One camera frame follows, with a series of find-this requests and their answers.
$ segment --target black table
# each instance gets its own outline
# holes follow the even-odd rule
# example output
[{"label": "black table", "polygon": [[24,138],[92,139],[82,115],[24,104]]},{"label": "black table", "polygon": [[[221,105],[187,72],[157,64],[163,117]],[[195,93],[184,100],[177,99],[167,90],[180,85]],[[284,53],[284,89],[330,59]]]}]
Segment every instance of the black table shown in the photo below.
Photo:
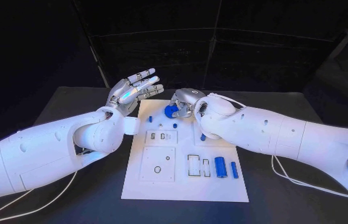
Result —
[{"label": "black table", "polygon": [[[36,125],[95,111],[105,104],[109,89],[59,87]],[[170,99],[174,90],[156,98]],[[248,106],[320,123],[301,93],[216,92]],[[249,203],[206,201],[122,200],[121,190],[132,136],[124,136],[118,150],[78,171],[69,189],[37,213],[4,223],[346,223],[348,199],[294,185],[270,167],[270,156],[238,148]],[[339,184],[310,166],[280,158],[287,174],[311,184],[343,192]],[[36,189],[0,211],[5,217],[44,205],[70,179],[65,177]],[[20,194],[0,198],[0,206]]]}]

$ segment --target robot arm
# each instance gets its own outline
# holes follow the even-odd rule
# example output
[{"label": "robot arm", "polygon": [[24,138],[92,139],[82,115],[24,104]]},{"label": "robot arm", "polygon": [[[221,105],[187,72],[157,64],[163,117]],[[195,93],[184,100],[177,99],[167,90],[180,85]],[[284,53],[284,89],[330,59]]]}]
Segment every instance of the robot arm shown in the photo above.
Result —
[{"label": "robot arm", "polygon": [[[238,109],[229,102],[232,99],[213,93],[203,97],[200,94],[189,88],[176,91],[176,104],[192,107],[186,114],[179,113],[184,109],[182,107],[171,113],[173,117],[195,115],[206,137],[222,138],[252,152],[287,157],[311,165],[348,190],[348,129],[293,119],[242,104]],[[184,102],[187,96],[197,97]]]},{"label": "robot arm", "polygon": [[[137,101],[163,92],[147,71],[119,80],[105,107],[95,112],[34,126],[0,141],[0,196],[37,188],[117,150],[122,135],[135,135],[137,118],[127,117]],[[88,149],[76,153],[75,145]]]}]

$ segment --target white cable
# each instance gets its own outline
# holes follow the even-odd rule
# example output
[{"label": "white cable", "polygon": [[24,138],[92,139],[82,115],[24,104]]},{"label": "white cable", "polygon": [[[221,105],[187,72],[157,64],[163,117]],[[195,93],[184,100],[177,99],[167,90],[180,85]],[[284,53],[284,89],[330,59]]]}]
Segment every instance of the white cable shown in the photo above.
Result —
[{"label": "white cable", "polygon": [[219,97],[219,98],[222,98],[222,99],[225,99],[225,100],[228,100],[228,101],[231,101],[231,102],[235,102],[241,107],[245,107],[245,105],[244,105],[242,103],[236,102],[235,100],[232,100],[231,98],[228,98],[228,97],[225,97],[225,96],[222,96],[222,95],[218,95],[218,94],[215,94],[215,93],[209,93],[209,95],[210,95],[210,96],[215,96],[215,97]]},{"label": "white cable", "polygon": [[41,206],[39,209],[36,209],[36,210],[33,210],[33,211],[28,211],[28,212],[26,212],[26,213],[23,213],[23,214],[13,215],[13,216],[8,216],[8,217],[5,217],[5,218],[1,218],[0,221],[13,219],[13,218],[20,217],[20,216],[23,216],[23,215],[28,215],[28,214],[34,213],[36,211],[41,210],[41,209],[59,198],[59,196],[63,194],[63,192],[65,192],[65,190],[67,189],[67,187],[69,187],[69,185],[70,185],[70,182],[72,182],[72,180],[73,180],[73,178],[75,178],[75,176],[76,176],[76,173],[78,173],[78,172],[75,172],[75,174],[73,174],[73,176],[72,176],[72,178],[70,178],[70,181],[69,181],[66,187],[63,188],[62,192],[59,193],[59,195],[54,197],[54,199],[53,199],[44,206]]},{"label": "white cable", "polygon": [[5,204],[0,210],[2,210],[11,203],[14,203],[21,197],[24,197],[34,189],[31,189],[30,191],[27,191],[15,200],[13,200],[8,204]]},{"label": "white cable", "polygon": [[[278,173],[275,172],[275,170],[274,170],[272,158],[275,158],[275,160],[277,160],[277,163],[278,163],[278,166],[280,166],[280,168],[281,168],[281,171],[283,171],[284,175],[278,174]],[[330,193],[330,194],[335,194],[335,195],[348,197],[348,194],[335,192],[335,191],[332,191],[332,190],[327,190],[327,189],[324,189],[324,188],[322,188],[322,187],[317,187],[317,186],[314,186],[314,185],[310,185],[310,184],[307,184],[307,183],[304,183],[304,182],[301,182],[301,181],[290,178],[288,175],[287,175],[287,173],[285,173],[285,171],[284,171],[284,168],[283,168],[283,166],[281,166],[281,164],[280,164],[280,161],[278,161],[278,159],[277,159],[277,157],[275,157],[274,155],[271,156],[270,164],[271,164],[271,169],[272,169],[274,173],[275,173],[278,176],[281,176],[283,178],[285,178],[287,180],[290,180],[290,182],[291,182],[293,184],[301,185],[301,186],[306,186],[306,187],[310,187],[310,188],[314,188],[314,189],[317,189],[317,190],[320,190],[320,191],[324,191],[324,192],[327,192],[327,193]]]}]

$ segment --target blue object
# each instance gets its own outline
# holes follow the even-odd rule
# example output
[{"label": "blue object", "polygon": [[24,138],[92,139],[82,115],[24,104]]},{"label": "blue object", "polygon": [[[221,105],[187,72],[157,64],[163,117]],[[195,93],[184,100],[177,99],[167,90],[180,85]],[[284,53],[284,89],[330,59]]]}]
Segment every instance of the blue object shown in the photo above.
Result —
[{"label": "blue object", "polygon": [[206,136],[205,136],[205,134],[202,134],[202,136],[200,136],[200,140],[203,141],[203,140],[205,140],[205,138],[206,138]]},{"label": "blue object", "polygon": [[215,157],[215,168],[216,168],[216,177],[226,177],[226,166],[223,157]]},{"label": "blue object", "polygon": [[236,172],[235,162],[231,162],[231,166],[232,166],[234,178],[238,179],[238,172]]},{"label": "blue object", "polygon": [[164,115],[166,115],[170,119],[173,119],[171,113],[176,112],[176,111],[179,111],[176,105],[173,105],[173,106],[169,106],[169,105],[167,105],[167,106],[164,107]]}]

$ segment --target white board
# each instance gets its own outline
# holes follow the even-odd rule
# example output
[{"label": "white board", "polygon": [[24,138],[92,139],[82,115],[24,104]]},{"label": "white board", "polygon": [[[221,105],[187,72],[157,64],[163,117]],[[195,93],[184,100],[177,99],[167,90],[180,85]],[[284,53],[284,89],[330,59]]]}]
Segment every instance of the white board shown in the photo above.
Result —
[{"label": "white board", "polygon": [[[169,119],[164,116],[163,110],[167,104],[169,100],[145,99],[140,102],[137,115],[140,130],[138,135],[132,138],[121,199],[248,202],[235,146],[223,140],[208,138],[206,142],[202,142],[197,139],[200,133],[195,119]],[[145,144],[147,131],[150,133],[157,133],[154,131],[176,131],[176,143],[147,141]],[[187,175],[187,155],[199,155],[199,176]],[[213,158],[219,156],[225,158],[226,178],[216,177]],[[209,177],[203,175],[203,159],[209,161]],[[232,177],[232,161],[236,165],[238,179]]]}]

